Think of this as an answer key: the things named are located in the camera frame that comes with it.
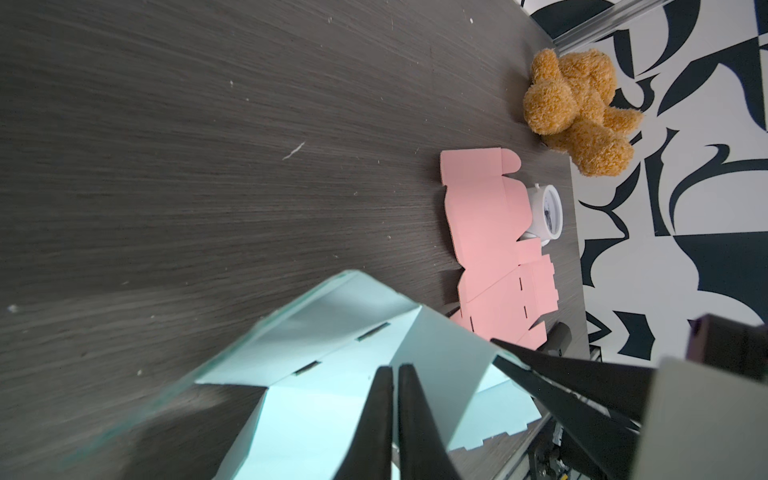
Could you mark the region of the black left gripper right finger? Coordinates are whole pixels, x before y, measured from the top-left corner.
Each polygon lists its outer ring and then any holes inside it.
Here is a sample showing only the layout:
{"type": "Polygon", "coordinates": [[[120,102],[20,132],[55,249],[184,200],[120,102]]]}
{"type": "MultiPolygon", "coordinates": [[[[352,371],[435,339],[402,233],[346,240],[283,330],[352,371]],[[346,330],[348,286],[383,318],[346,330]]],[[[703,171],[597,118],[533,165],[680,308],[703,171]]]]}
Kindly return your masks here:
{"type": "Polygon", "coordinates": [[[459,480],[414,365],[399,367],[397,396],[401,478],[459,480]]]}

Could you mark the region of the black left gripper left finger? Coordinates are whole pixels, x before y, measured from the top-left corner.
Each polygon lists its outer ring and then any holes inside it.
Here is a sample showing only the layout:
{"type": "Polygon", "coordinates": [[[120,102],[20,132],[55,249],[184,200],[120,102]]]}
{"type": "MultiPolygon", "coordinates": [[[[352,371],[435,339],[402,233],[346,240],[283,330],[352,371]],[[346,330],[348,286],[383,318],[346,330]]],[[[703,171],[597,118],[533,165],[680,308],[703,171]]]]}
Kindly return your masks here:
{"type": "Polygon", "coordinates": [[[378,368],[352,442],[334,479],[391,479],[393,390],[392,368],[378,368]]]}

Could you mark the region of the light blue paper box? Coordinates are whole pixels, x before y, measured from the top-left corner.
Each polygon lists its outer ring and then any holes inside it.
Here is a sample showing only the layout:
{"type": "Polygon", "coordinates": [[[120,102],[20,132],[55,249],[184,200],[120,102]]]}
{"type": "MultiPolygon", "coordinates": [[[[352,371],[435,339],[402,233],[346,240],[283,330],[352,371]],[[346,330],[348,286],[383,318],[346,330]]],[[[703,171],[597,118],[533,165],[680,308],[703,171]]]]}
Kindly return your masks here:
{"type": "Polygon", "coordinates": [[[411,364],[446,450],[516,434],[540,416],[532,397],[493,364],[498,350],[364,272],[325,280],[144,408],[98,445],[149,419],[195,384],[262,387],[220,479],[329,479],[351,445],[378,368],[411,364]]]}

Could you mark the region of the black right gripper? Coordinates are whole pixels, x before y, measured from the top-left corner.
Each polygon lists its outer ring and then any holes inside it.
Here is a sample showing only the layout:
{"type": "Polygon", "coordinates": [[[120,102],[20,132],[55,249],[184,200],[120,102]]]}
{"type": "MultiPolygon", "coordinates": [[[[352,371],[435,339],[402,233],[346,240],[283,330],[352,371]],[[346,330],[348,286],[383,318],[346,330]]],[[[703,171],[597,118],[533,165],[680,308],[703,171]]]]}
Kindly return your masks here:
{"type": "Polygon", "coordinates": [[[609,479],[767,476],[764,325],[705,315],[691,324],[685,358],[664,359],[656,371],[551,356],[496,338],[491,343],[528,370],[501,356],[493,365],[543,403],[609,479]],[[642,419],[638,447],[637,434],[534,372],[642,419]]]}

